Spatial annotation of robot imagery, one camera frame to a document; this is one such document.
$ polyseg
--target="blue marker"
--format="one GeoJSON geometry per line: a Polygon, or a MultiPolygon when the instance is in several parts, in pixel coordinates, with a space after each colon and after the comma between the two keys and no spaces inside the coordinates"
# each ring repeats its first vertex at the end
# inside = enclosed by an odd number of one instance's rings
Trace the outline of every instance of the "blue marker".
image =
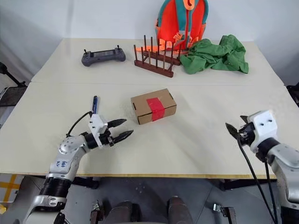
{"type": "Polygon", "coordinates": [[[93,113],[97,113],[97,106],[98,106],[98,97],[93,97],[93,113]]]}

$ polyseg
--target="cardboard box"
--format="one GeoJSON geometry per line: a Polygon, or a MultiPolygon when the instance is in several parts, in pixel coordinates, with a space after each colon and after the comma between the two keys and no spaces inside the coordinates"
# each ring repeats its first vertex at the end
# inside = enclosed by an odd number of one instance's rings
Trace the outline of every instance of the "cardboard box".
{"type": "Polygon", "coordinates": [[[173,115],[177,109],[168,89],[132,97],[131,102],[140,125],[173,115]]]}

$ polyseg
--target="white wall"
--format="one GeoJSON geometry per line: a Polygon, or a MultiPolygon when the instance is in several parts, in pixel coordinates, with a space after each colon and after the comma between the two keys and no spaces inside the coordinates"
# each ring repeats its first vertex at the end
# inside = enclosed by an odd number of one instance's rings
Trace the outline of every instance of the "white wall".
{"type": "MultiPolygon", "coordinates": [[[[155,35],[163,2],[0,0],[0,60],[28,81],[63,37],[155,35]]],[[[209,7],[205,38],[254,40],[285,84],[299,82],[299,0],[209,0],[209,7]]]]}

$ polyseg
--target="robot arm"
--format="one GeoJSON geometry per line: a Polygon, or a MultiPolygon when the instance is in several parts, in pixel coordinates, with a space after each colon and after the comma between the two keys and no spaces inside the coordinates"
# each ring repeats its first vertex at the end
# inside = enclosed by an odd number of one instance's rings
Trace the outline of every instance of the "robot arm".
{"type": "Polygon", "coordinates": [[[58,154],[38,196],[36,196],[24,219],[25,224],[64,223],[64,215],[60,213],[66,205],[66,196],[73,182],[81,158],[91,149],[103,147],[109,144],[113,146],[126,139],[132,131],[121,133],[116,138],[111,136],[109,128],[116,127],[125,122],[125,119],[117,119],[106,122],[102,117],[93,114],[89,121],[91,133],[83,133],[79,136],[69,136],[58,146],[58,154]]]}
{"type": "Polygon", "coordinates": [[[236,139],[239,135],[243,146],[250,146],[260,161],[268,162],[277,177],[283,223],[299,223],[299,151],[278,142],[277,124],[269,111],[241,118],[246,125],[237,131],[226,124],[229,133],[236,139]]]}

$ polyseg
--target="black cable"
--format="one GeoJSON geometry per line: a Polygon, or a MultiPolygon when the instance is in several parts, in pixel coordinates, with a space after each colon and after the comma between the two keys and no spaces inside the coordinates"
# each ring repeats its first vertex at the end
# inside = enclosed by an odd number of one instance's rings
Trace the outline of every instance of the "black cable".
{"type": "Polygon", "coordinates": [[[271,181],[270,181],[270,175],[269,175],[269,168],[268,168],[268,163],[267,162],[265,162],[265,168],[266,168],[266,175],[267,175],[267,180],[268,180],[268,185],[269,185],[269,191],[270,191],[272,205],[273,205],[273,210],[274,210],[274,217],[275,217],[275,222],[274,223],[278,224],[276,204],[275,204],[274,195],[273,195],[273,191],[272,191],[272,186],[271,186],[271,181]]]}
{"type": "Polygon", "coordinates": [[[66,134],[66,137],[70,137],[71,136],[71,132],[72,130],[74,129],[74,127],[77,125],[77,123],[82,120],[86,115],[88,115],[91,117],[93,112],[92,111],[89,111],[89,112],[86,112],[84,115],[82,115],[74,124],[73,126],[70,128],[69,132],[66,134]]]}
{"type": "Polygon", "coordinates": [[[238,142],[238,146],[239,146],[239,148],[240,148],[240,150],[241,150],[243,156],[245,157],[245,160],[246,160],[246,162],[247,162],[247,164],[249,166],[249,169],[250,169],[250,171],[252,173],[252,176],[253,176],[254,180],[256,181],[257,187],[258,187],[259,191],[261,192],[261,195],[263,197],[263,201],[265,202],[265,204],[267,206],[268,212],[270,213],[272,220],[275,222],[274,216],[273,216],[273,214],[272,214],[272,212],[270,210],[270,207],[269,207],[268,202],[266,200],[265,194],[263,193],[263,190],[262,190],[261,185],[260,185],[260,183],[259,183],[259,181],[258,181],[258,179],[256,177],[256,174],[255,174],[255,172],[254,172],[254,170],[252,168],[252,165],[251,165],[251,163],[250,163],[250,161],[249,161],[246,153],[244,152],[243,146],[242,146],[241,141],[240,141],[240,133],[237,134],[237,142],[238,142]]]}

